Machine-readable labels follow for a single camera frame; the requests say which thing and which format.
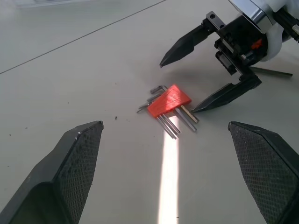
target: white floor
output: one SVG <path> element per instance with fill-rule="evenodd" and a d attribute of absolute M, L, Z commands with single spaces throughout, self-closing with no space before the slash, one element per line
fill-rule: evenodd
<path fill-rule="evenodd" d="M 139 2 L 138 9 L 133 9 L 135 2 Z M 127 16 L 141 10 L 142 4 L 146 8 L 157 1 L 140 2 L 122 1 L 124 8 L 116 5 L 111 11 Z M 214 57 L 217 35 L 183 60 L 159 68 L 172 44 L 212 10 L 226 23 L 237 15 L 228 1 L 167 0 L 1 74 L 0 210 L 65 131 L 102 120 L 105 128 L 98 164 L 81 224 L 264 224 L 242 178 L 227 126 L 234 120 L 270 129 L 299 152 L 299 55 L 295 41 L 284 44 L 272 61 L 260 64 L 294 73 L 293 78 L 259 75 L 263 83 L 258 88 L 227 106 L 199 113 L 197 134 L 179 121 L 182 134 L 174 141 L 149 115 L 136 114 L 150 96 L 148 91 L 157 85 L 178 84 L 195 106 L 231 82 Z M 100 28 L 121 18 L 110 18 L 110 22 L 105 22 L 105 16 L 98 19 L 99 23 L 104 20 Z M 96 26 L 74 27 L 75 23 L 66 38 L 52 33 L 51 38 L 58 39 L 53 45 L 41 39 L 41 48 L 28 44 L 25 50 L 27 42 L 19 49 L 9 47 L 17 39 L 6 39 L 7 47 L 1 54 L 8 58 L 3 62 L 1 56 L 1 70 Z M 9 56 L 18 50 L 25 52 L 15 60 Z"/>

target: red plastic holder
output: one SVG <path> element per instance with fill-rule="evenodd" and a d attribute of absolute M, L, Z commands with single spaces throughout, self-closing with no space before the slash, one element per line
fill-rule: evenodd
<path fill-rule="evenodd" d="M 172 85 L 165 93 L 159 96 L 149 107 L 148 111 L 157 118 L 169 113 L 181 105 L 188 104 L 191 99 L 176 85 Z"/>

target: textured gripper pad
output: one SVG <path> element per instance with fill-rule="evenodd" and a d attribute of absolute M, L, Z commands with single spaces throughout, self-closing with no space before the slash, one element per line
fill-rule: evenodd
<path fill-rule="evenodd" d="M 74 224 L 80 220 L 93 182 L 101 131 L 95 126 L 80 135 L 55 183 Z"/>
<path fill-rule="evenodd" d="M 276 224 L 292 201 L 298 179 L 259 134 L 231 125 L 245 183 L 268 224 Z"/>

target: orange component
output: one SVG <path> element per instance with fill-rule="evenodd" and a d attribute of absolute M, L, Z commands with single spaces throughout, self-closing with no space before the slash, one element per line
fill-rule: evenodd
<path fill-rule="evenodd" d="M 262 39 L 259 39 L 257 42 L 251 45 L 251 49 L 259 49 L 262 46 Z"/>
<path fill-rule="evenodd" d="M 148 111 L 157 118 L 162 114 L 169 113 L 175 108 L 190 102 L 191 99 L 183 91 L 176 85 L 172 85 L 148 107 Z"/>

